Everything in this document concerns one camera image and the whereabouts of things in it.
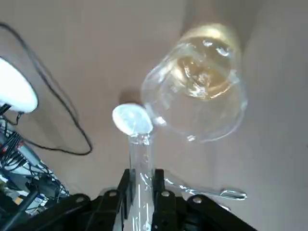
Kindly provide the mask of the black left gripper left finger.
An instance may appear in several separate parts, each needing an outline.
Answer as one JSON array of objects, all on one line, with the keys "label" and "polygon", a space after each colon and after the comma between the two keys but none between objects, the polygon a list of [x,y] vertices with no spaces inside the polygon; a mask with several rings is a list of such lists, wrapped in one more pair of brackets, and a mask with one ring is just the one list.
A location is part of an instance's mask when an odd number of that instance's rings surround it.
[{"label": "black left gripper left finger", "polygon": [[116,189],[91,200],[74,194],[29,220],[16,225],[15,231],[122,231],[132,201],[135,170],[125,169]]}]

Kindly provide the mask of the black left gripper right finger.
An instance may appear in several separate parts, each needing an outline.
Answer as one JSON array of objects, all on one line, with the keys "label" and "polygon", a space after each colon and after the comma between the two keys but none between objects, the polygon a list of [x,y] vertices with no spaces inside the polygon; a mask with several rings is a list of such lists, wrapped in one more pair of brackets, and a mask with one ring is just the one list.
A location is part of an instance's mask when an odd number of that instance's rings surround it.
[{"label": "black left gripper right finger", "polygon": [[156,169],[152,179],[154,193],[153,231],[254,231],[255,228],[222,208],[205,195],[187,200],[165,187],[164,170]]}]

